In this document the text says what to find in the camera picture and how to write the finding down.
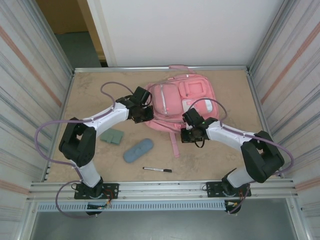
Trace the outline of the aluminium frame rail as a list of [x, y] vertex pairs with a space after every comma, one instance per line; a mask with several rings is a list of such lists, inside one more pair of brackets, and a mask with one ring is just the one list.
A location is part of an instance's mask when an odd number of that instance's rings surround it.
[[167, 72], [167, 71], [247, 71], [245, 65], [203, 65], [203, 66], [126, 66], [126, 67], [91, 67], [76, 68], [75, 73], [108, 73], [108, 72]]
[[258, 114], [259, 121], [260, 121], [260, 124], [262, 126], [262, 129], [264, 131], [266, 131], [270, 135], [270, 137], [272, 138], [272, 134], [271, 134], [270, 128], [269, 128], [269, 126], [267, 124], [267, 121], [266, 121], [266, 118], [265, 118], [265, 115], [264, 115], [264, 112], [263, 112], [263, 109], [262, 109], [261, 102], [260, 102], [260, 100], [258, 98], [258, 94], [257, 94], [256, 88], [254, 86], [254, 82], [253, 82], [251, 73], [250, 73], [250, 71], [248, 69], [246, 69], [245, 72], [246, 72], [246, 78], [247, 78], [247, 81], [248, 81], [248, 85], [249, 85], [249, 88], [250, 88], [250, 91], [251, 91], [251, 94], [252, 94], [253, 102], [254, 102], [255, 108], [257, 110], [257, 114]]
[[[74, 72], [73, 76], [72, 76], [72, 78], [70, 80], [70, 83], [69, 83], [69, 86], [68, 86], [68, 89], [67, 89], [67, 92], [66, 92], [66, 96], [65, 96], [64, 102], [63, 102], [62, 107], [60, 109], [58, 120], [64, 120], [65, 119], [65, 113], [66, 113], [66, 109], [67, 109], [67, 106], [68, 106], [69, 98], [70, 98], [70, 95], [71, 95], [71, 91], [72, 91], [73, 83], [74, 83], [74, 80], [75, 80], [75, 76], [76, 76], [76, 73]], [[49, 158], [51, 158], [51, 159], [55, 158], [55, 154], [56, 154], [56, 151], [57, 151], [58, 143], [59, 143], [59, 140], [60, 140], [60, 133], [61, 133], [62, 124], [61, 123], [55, 123], [54, 126], [55, 126], [55, 132], [54, 132], [53, 139], [51, 141], [49, 152], [47, 154], [47, 156]], [[50, 175], [50, 173], [52, 171], [52, 167], [55, 166], [55, 165], [57, 165], [57, 164], [54, 163], [54, 162], [47, 162], [46, 163], [46, 167], [45, 167], [45, 169], [43, 171], [43, 174], [42, 174], [42, 180], [41, 180], [42, 182], [47, 182], [48, 181], [49, 175]]]

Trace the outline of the white door frame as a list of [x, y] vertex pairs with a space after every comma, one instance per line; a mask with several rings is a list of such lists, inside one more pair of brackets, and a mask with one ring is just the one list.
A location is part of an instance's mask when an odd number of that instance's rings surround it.
[[113, 49], [110, 33], [108, 30], [107, 21], [104, 16], [102, 0], [87, 0], [87, 3], [89, 6], [91, 16], [93, 18], [95, 28], [97, 30], [97, 34], [107, 65], [109, 67], [117, 67], [118, 63]]

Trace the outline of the brown wooden door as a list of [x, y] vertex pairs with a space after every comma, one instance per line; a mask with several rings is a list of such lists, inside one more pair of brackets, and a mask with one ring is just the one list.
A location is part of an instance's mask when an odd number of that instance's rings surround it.
[[35, 0], [55, 34], [88, 32], [98, 59], [106, 61], [87, 0]]

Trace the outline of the aluminium frame post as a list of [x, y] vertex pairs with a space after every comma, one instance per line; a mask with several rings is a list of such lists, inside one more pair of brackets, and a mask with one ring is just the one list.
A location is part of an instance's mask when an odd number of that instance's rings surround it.
[[253, 75], [253, 73], [256, 71], [258, 65], [262, 61], [264, 55], [267, 52], [267, 49], [271, 45], [273, 39], [277, 35], [277, 32], [282, 27], [283, 22], [286, 20], [287, 15], [289, 14], [292, 6], [296, 3], [297, 0], [283, 0], [282, 4], [280, 5], [280, 8], [278, 12], [276, 13], [265, 37], [263, 38], [263, 41], [258, 48], [253, 60], [251, 61], [250, 65], [247, 67], [247, 72], [249, 75]]

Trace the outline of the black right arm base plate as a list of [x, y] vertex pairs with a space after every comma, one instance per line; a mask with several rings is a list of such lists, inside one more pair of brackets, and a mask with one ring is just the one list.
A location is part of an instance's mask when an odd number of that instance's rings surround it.
[[246, 195], [248, 186], [244, 184], [235, 188], [226, 181], [210, 181], [205, 183], [203, 190], [208, 198], [240, 198]]

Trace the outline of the long aluminium base rail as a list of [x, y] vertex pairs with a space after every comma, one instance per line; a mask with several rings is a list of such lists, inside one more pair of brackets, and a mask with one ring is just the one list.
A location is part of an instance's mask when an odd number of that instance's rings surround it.
[[[114, 193], [117, 201], [202, 200], [208, 197], [207, 180], [191, 181], [120, 181]], [[53, 202], [62, 182], [32, 183], [28, 202]], [[270, 178], [264, 183], [251, 183], [247, 199], [297, 198], [290, 178]]]

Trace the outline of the grey green wallet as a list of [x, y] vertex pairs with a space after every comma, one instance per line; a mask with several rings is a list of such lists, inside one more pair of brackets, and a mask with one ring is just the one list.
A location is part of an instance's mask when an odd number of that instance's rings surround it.
[[109, 144], [119, 145], [123, 136], [123, 131], [109, 128], [108, 130], [104, 131], [99, 137], [101, 141]]

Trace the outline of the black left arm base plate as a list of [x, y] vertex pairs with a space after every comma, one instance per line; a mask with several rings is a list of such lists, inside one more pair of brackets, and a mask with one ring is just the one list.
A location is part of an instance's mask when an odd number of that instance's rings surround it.
[[84, 183], [72, 184], [75, 200], [113, 200], [118, 198], [118, 183], [102, 183], [91, 188]]

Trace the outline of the black marker pen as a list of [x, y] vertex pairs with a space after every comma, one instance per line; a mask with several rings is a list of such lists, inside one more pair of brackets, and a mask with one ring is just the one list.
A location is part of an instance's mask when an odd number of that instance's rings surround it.
[[152, 167], [142, 167], [143, 170], [149, 170], [149, 171], [157, 171], [157, 172], [165, 172], [165, 173], [172, 173], [173, 171], [171, 169], [162, 169], [162, 168], [152, 168]]

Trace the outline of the pink student backpack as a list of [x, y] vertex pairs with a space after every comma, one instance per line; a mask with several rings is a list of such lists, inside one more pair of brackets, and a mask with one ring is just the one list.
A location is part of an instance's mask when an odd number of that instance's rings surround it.
[[153, 120], [145, 124], [156, 131], [169, 133], [173, 154], [180, 156], [176, 133], [186, 127], [183, 114], [195, 108], [205, 119], [219, 118], [219, 106], [213, 87], [207, 77], [195, 73], [184, 65], [171, 65], [171, 69], [188, 71], [165, 81], [151, 82], [145, 89], [152, 95]]

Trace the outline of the blue pencil case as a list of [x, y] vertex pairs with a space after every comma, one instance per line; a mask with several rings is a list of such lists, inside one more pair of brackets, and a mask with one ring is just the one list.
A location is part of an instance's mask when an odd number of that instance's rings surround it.
[[149, 138], [145, 138], [125, 151], [123, 154], [123, 159], [126, 163], [133, 163], [134, 161], [148, 153], [153, 147], [153, 141]]

